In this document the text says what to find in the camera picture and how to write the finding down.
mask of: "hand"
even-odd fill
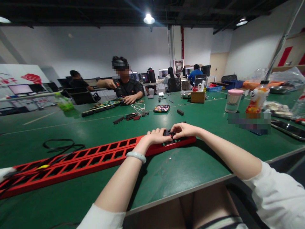
[[[147,135],[145,135],[143,138],[147,140],[149,145],[172,141],[171,136],[166,136],[166,137],[163,136],[165,130],[166,128],[162,128],[162,129],[157,128],[156,130],[152,130],[151,132],[148,131]]]
[[[127,105],[133,104],[136,101],[136,99],[137,99],[136,95],[129,95],[124,98],[124,100],[125,100],[124,103],[126,103]]]
[[[178,139],[181,137],[189,137],[196,136],[199,132],[200,128],[196,126],[192,126],[190,124],[181,122],[173,125],[171,132],[175,132],[173,139]]]
[[[114,84],[112,79],[105,79],[105,84],[107,88],[116,89],[117,86]]]

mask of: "blue shirt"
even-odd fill
[[[192,71],[192,72],[190,73],[190,75],[189,75],[187,78],[188,78],[189,80],[195,82],[195,76],[196,76],[196,75],[202,75],[202,74],[203,74],[202,71],[196,69],[196,70]]]

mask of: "ceiling light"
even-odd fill
[[[242,17],[239,21],[239,23],[237,23],[236,25],[237,26],[241,26],[241,25],[244,25],[244,24],[247,24],[248,21],[246,20],[246,17]]]
[[[0,17],[0,23],[10,23],[10,20],[8,20],[4,17]]]
[[[146,24],[154,24],[155,19],[150,14],[147,14],[146,17],[144,18],[144,22]]]

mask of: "red plastic rack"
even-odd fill
[[[1,195],[0,199],[120,165],[125,160],[126,154],[134,149],[142,137],[143,136],[74,152],[39,173],[37,173],[36,165],[40,165],[45,159],[15,166],[14,168],[17,171],[24,172],[0,183],[0,195],[8,187],[12,186]],[[191,144],[195,141],[196,137],[187,137],[183,140],[175,140],[174,143],[166,146],[163,144],[152,145],[149,147],[146,156],[162,153],[170,149]],[[52,161],[55,161],[61,156],[62,155],[54,158]]]

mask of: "pink-lidded jar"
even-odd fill
[[[244,91],[238,89],[228,90],[225,112],[236,113]]]

